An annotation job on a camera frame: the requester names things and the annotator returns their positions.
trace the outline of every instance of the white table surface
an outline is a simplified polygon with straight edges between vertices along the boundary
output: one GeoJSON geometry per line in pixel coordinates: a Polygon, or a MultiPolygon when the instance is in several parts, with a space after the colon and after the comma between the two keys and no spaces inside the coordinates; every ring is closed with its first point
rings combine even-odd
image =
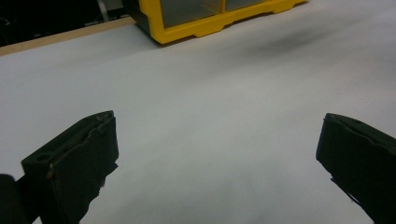
{"type": "Polygon", "coordinates": [[[369,224],[315,153],[328,112],[396,136],[396,1],[315,0],[160,47],[136,25],[0,57],[0,173],[114,110],[81,223],[369,224]]]}

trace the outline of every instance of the yellow storage bin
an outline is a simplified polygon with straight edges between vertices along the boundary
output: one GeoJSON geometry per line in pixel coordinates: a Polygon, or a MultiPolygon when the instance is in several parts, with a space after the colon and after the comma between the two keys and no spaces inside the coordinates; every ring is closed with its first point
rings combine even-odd
{"type": "Polygon", "coordinates": [[[210,35],[262,13],[279,13],[305,0],[122,0],[139,26],[159,43],[210,35]]]}

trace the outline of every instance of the storage organizer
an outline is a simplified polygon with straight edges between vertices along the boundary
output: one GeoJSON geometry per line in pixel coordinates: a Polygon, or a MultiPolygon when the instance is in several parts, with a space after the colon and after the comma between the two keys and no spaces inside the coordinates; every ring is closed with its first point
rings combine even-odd
{"type": "Polygon", "coordinates": [[[305,0],[122,0],[125,9],[159,43],[210,35],[262,13],[279,13],[305,0]]]}

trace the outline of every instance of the yellow plastic drawer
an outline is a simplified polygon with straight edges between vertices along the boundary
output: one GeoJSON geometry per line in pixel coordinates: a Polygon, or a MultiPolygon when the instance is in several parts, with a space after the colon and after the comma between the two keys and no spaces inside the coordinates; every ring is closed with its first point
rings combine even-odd
{"type": "Polygon", "coordinates": [[[305,0],[122,0],[125,9],[159,43],[210,35],[262,13],[279,13],[305,0]]]}

